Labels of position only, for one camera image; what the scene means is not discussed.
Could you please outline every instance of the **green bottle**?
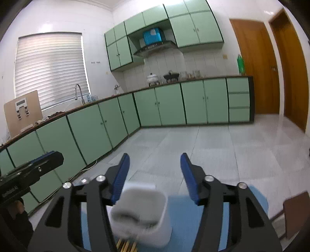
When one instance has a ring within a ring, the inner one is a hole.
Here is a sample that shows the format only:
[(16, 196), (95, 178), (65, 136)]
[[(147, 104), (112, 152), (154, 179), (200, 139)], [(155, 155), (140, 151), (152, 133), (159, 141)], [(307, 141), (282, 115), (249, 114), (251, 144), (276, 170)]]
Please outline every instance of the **green bottle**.
[(237, 64), (238, 64), (238, 68), (239, 68), (239, 73), (244, 74), (246, 72), (246, 70), (244, 68), (244, 61), (243, 61), (240, 54), (238, 54)]

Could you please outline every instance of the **brown countertop edge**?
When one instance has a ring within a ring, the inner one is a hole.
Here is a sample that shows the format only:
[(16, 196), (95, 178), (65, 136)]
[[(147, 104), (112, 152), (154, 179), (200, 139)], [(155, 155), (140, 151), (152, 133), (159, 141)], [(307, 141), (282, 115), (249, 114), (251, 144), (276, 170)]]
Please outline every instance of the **brown countertop edge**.
[(238, 78), (238, 77), (251, 77), (251, 76), (248, 76), (248, 75), (226, 75), (226, 76), (215, 76), (215, 77), (206, 77), (206, 78), (202, 77), (202, 78), (198, 78), (198, 79), (188, 79), (186, 81), (174, 81), (174, 82), (169, 82), (169, 83), (160, 84), (160, 85), (156, 85), (156, 86), (141, 88), (141, 89), (133, 90), (131, 92), (126, 92), (126, 93), (122, 93), (122, 94), (119, 94), (119, 95), (110, 96), (110, 97), (107, 97), (107, 98), (104, 98), (104, 99), (101, 99), (101, 100), (98, 100), (98, 101), (90, 102), (90, 103), (87, 103), (85, 105), (82, 105), (82, 106), (76, 107), (74, 109), (68, 110), (67, 112), (59, 114), (57, 116), (54, 116), (53, 118), (47, 119), (44, 122), (42, 122), (40, 124), (37, 124), (37, 125), (33, 126), (30, 129), (25, 130), (23, 133), (21, 133), (18, 136), (12, 138), (8, 142), (6, 142), (4, 145), (1, 145), (0, 146), (0, 152), (3, 151), (3, 149), (9, 147), (11, 144), (13, 144), (16, 141), (18, 141), (19, 139), (21, 139), (22, 137), (24, 137), (25, 135), (27, 135), (27, 134), (29, 134), (29, 133), (31, 133), (31, 132), (33, 132), (33, 131), (41, 128), (41, 127), (43, 127), (44, 125), (46, 125), (48, 123), (51, 123), (51, 122), (56, 121), (57, 119), (59, 119), (61, 117), (67, 116), (67, 115), (69, 115), (71, 113), (74, 113), (76, 111), (79, 111), (79, 110), (87, 108), (87, 107), (90, 107), (92, 105), (96, 105), (96, 104), (101, 103), (103, 101), (107, 101), (107, 100), (112, 99), (112, 98), (116, 98), (116, 97), (119, 97), (119, 96), (122, 96), (122, 95), (130, 94), (130, 93), (134, 93), (134, 92), (138, 92), (138, 91), (142, 91), (142, 90), (146, 90), (146, 89), (150, 89), (150, 88), (156, 88), (156, 87), (161, 87), (161, 86), (173, 85), (173, 84), (182, 83), (182, 82), (190, 82), (190, 81), (206, 80), (206, 79)]

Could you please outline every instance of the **faucet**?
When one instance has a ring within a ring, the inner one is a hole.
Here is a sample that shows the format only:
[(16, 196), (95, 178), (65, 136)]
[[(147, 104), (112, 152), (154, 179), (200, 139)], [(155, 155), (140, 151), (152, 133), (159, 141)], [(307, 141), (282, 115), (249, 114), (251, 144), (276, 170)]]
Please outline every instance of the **faucet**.
[(75, 99), (75, 100), (78, 99), (78, 96), (77, 96), (77, 86), (78, 86), (79, 89), (80, 89), (80, 94), (81, 94), (81, 98), (82, 98), (82, 104), (85, 105), (85, 101), (84, 101), (83, 95), (82, 95), (82, 90), (81, 90), (81, 87), (80, 87), (79, 84), (76, 84), (76, 85), (75, 85), (75, 98), (74, 98), (74, 99)]

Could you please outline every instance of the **white blind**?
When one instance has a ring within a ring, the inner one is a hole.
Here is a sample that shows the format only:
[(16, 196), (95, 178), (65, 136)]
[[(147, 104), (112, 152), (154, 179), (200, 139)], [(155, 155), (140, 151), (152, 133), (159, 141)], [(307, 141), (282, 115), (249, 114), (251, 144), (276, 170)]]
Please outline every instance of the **white blind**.
[(81, 86), (83, 95), (90, 93), (80, 34), (41, 34), (18, 40), (15, 97), (37, 90), (41, 109), (45, 109), (73, 99), (75, 84)]

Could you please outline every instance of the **brown door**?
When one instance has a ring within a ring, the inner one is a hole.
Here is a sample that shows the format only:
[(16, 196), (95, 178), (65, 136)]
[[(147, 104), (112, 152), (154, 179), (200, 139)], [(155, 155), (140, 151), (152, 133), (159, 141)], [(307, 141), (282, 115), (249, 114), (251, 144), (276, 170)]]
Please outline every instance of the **brown door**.
[(276, 57), (263, 22), (231, 19), (246, 75), (254, 79), (255, 113), (278, 114), (280, 88)]
[(308, 74), (296, 31), (284, 10), (271, 21), (284, 77), (284, 115), (303, 131), (308, 117)]

